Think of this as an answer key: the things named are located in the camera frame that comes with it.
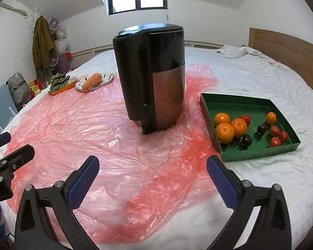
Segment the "black electric kettle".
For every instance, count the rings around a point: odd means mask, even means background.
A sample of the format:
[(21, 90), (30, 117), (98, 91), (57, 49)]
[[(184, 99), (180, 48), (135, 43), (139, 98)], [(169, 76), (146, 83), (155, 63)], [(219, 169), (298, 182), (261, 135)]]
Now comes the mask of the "black electric kettle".
[(143, 134), (175, 125), (184, 105), (183, 27), (131, 26), (113, 38), (113, 46), (128, 118)]

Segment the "orange back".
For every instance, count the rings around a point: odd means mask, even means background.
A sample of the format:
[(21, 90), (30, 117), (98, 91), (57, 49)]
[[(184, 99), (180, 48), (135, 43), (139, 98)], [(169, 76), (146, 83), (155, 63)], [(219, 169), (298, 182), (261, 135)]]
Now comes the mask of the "orange back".
[(214, 116), (214, 125), (218, 126), (222, 123), (229, 123), (230, 122), (230, 117), (228, 114), (221, 112), (218, 113)]

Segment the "red apple back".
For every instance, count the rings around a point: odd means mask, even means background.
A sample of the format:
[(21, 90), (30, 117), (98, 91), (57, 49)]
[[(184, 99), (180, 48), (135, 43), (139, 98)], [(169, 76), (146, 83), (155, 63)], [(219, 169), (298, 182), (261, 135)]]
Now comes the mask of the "red apple back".
[(271, 126), (270, 127), (270, 134), (273, 137), (279, 137), (280, 133), (281, 133), (281, 131), (280, 131), (280, 129), (277, 126)]

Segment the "olive coat on rack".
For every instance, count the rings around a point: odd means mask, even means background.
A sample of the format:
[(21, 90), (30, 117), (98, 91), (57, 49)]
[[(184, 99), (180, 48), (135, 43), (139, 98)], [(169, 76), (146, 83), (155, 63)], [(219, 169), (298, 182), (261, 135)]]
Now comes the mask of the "olive coat on rack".
[(38, 17), (33, 36), (33, 61), (35, 69), (47, 69), (50, 61), (57, 57), (57, 48), (52, 36), (52, 30), (47, 20)]

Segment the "carrot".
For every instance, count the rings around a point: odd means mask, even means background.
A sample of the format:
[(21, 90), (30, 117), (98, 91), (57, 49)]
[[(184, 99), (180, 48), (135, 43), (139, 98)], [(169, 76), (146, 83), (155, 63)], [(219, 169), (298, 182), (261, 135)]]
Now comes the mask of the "carrot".
[(97, 84), (99, 84), (101, 81), (102, 81), (102, 75), (100, 73), (95, 73), (89, 79), (85, 81), (85, 83), (82, 85), (82, 89), (87, 90), (87, 89), (93, 88)]

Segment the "striped white plate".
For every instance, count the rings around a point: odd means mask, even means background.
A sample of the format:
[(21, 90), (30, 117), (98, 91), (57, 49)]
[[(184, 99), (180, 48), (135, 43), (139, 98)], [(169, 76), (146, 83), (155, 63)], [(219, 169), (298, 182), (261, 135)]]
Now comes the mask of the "striped white plate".
[(90, 77), (84, 77), (75, 84), (80, 92), (90, 92), (110, 84), (114, 80), (112, 73), (95, 73)]

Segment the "light blue suitcase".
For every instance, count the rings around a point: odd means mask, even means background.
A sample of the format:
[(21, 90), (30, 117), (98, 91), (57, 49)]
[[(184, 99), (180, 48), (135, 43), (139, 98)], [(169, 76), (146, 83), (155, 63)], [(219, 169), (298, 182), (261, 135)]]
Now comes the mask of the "light blue suitcase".
[(18, 110), (6, 84), (0, 86), (0, 134), (16, 116)]

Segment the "dark plum back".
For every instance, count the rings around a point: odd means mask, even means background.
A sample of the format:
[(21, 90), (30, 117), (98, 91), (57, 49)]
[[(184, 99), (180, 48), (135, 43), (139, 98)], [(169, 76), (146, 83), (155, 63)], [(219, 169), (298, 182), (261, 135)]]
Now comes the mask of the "dark plum back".
[(267, 126), (265, 124), (260, 124), (257, 126), (256, 133), (260, 136), (264, 136), (267, 131)]

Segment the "wooden headboard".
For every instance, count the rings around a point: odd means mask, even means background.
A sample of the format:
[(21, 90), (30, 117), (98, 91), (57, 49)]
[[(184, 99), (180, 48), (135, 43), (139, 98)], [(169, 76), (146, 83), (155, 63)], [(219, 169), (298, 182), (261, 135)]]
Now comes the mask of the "wooden headboard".
[(313, 89), (313, 44), (284, 33), (250, 28), (248, 46), (290, 67)]

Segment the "small orange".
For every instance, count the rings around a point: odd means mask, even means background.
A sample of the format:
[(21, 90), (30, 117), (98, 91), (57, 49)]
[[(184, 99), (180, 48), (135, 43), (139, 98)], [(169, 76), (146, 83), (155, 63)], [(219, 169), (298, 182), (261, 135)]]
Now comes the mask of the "small orange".
[(273, 113), (273, 112), (269, 112), (269, 113), (266, 115), (266, 122), (267, 122), (269, 125), (272, 125), (272, 124), (276, 123), (276, 114)]

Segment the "grey bag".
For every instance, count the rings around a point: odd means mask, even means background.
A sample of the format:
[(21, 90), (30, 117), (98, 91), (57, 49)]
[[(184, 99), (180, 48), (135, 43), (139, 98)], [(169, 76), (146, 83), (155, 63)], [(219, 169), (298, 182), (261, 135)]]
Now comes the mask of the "grey bag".
[(18, 110), (33, 99), (32, 89), (20, 72), (16, 72), (8, 78), (6, 85)]

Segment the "dark plum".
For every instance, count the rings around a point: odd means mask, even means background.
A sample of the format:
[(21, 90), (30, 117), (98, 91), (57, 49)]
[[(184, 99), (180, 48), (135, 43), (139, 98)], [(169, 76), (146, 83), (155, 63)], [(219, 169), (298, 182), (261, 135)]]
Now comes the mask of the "dark plum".
[(248, 148), (252, 145), (252, 137), (249, 134), (244, 134), (241, 139), (241, 145), (245, 148)]
[(267, 131), (267, 126), (265, 124), (260, 124), (257, 126), (256, 133), (260, 136), (264, 136)]

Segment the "dark plum front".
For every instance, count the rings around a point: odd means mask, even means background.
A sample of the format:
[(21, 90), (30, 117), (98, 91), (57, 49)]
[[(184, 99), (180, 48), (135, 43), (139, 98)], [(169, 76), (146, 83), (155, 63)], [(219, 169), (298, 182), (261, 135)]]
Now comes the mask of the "dark plum front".
[(241, 145), (245, 148), (248, 148), (252, 145), (252, 137), (249, 134), (244, 134), (241, 139)]

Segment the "red yellow box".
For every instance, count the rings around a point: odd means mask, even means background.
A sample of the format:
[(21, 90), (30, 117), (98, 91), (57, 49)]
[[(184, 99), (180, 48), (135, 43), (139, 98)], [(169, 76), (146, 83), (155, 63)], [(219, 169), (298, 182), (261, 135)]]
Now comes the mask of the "red yellow box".
[(28, 83), (28, 86), (32, 90), (32, 96), (33, 97), (36, 97), (43, 90), (42, 85), (38, 82), (37, 79), (35, 79), (32, 82)]

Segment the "green tray box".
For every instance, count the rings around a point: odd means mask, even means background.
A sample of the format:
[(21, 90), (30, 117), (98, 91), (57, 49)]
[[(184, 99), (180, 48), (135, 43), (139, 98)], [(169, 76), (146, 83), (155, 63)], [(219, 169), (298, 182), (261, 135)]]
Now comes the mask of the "green tray box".
[[(220, 153), (221, 159), (224, 162), (253, 160), (285, 154), (296, 150), (301, 143), (291, 124), (269, 99), (202, 93), (199, 101), (212, 146)], [(242, 137), (234, 137), (227, 144), (219, 142), (215, 131), (217, 126), (214, 125), (214, 116), (221, 112), (228, 114), (231, 121), (240, 118), (244, 114), (250, 116), (251, 123), (249, 126), (247, 125), (247, 131), (245, 133), (252, 137), (253, 142), (250, 147), (245, 148), (240, 144)], [(266, 115), (269, 112), (276, 114), (276, 123), (272, 125), (266, 122)], [(256, 133), (257, 126), (260, 124), (267, 126), (264, 136)], [(288, 141), (278, 147), (269, 147), (269, 142), (273, 137), (270, 134), (271, 126), (277, 126), (280, 131), (287, 132), (289, 136)]]

